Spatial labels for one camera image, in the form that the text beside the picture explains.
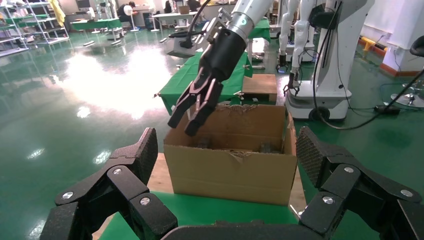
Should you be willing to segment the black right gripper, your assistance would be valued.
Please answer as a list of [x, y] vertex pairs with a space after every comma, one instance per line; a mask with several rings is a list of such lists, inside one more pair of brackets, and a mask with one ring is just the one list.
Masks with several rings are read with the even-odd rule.
[[200, 72], [178, 98], [169, 127], [175, 129], [184, 113], [195, 104], [184, 132], [191, 137], [197, 134], [216, 109], [223, 89], [221, 82], [230, 78], [246, 47], [246, 41], [236, 32], [226, 28], [218, 32], [200, 57]]

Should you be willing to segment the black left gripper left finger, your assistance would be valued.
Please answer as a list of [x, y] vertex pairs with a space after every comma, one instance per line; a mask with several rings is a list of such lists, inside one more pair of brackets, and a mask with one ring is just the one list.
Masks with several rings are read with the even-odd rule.
[[56, 196], [40, 238], [90, 240], [119, 213], [138, 239], [162, 239], [178, 220], [148, 188], [157, 157], [157, 132], [148, 127], [135, 144], [116, 149], [100, 170]]

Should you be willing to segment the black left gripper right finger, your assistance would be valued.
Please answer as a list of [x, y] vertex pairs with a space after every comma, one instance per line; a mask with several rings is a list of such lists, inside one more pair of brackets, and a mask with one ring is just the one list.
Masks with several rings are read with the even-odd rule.
[[319, 140], [306, 126], [299, 131], [296, 156], [318, 190], [299, 224], [318, 238], [330, 239], [350, 211], [382, 240], [423, 239], [423, 199], [415, 190], [366, 168], [347, 149]]

